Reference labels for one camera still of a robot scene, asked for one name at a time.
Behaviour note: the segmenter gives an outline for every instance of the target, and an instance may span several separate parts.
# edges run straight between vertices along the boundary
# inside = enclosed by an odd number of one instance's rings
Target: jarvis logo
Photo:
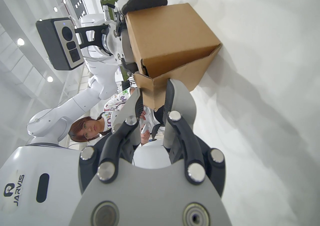
[[[13,203],[16,206],[19,205],[19,198],[22,192],[23,179],[24,179],[24,175],[20,175],[16,183],[17,186],[14,183],[8,183],[4,188],[3,195],[5,197],[11,197],[14,194]]]
[[[4,188],[4,192],[3,195],[5,197],[11,197],[14,193],[11,192],[11,190],[13,190],[15,188],[15,184],[14,183],[9,183],[5,186]]]

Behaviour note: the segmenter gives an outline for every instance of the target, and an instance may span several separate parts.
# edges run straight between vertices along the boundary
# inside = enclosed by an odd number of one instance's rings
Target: woman
[[[91,140],[97,139],[100,134],[102,136],[107,135],[111,131],[111,114],[113,111],[121,110],[124,106],[126,100],[128,100],[131,94],[135,91],[135,88],[130,87],[114,98],[111,98],[105,105],[104,112],[99,115],[97,120],[92,119],[90,116],[81,118],[75,121],[70,128],[69,135],[70,138],[78,143],[89,142]],[[157,118],[161,119],[161,121],[157,121],[155,119],[155,115],[153,114],[153,110],[146,108],[145,111],[142,112],[141,119],[147,121],[148,125],[155,125],[161,123],[162,116],[161,110],[157,115]],[[144,145],[149,141],[150,131],[147,130],[145,133],[141,135],[141,144]]]

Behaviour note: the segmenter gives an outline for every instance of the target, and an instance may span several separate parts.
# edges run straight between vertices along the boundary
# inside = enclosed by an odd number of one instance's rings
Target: open cardboard box
[[[169,78],[192,91],[222,45],[188,3],[129,12],[126,21],[139,68],[134,79],[155,110],[165,103]]]

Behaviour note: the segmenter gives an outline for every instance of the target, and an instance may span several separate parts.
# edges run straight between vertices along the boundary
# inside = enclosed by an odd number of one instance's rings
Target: ceiling
[[[1,167],[31,138],[26,130],[29,119],[77,94],[87,75],[83,66],[71,72],[53,69],[35,26],[39,19],[68,16],[79,25],[70,0],[0,0],[0,9]],[[24,45],[17,45],[19,38]]]

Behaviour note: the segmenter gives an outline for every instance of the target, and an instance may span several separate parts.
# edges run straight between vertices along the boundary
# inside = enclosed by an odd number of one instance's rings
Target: white floor
[[[319,225],[320,0],[181,2],[224,44],[192,94],[233,225]]]

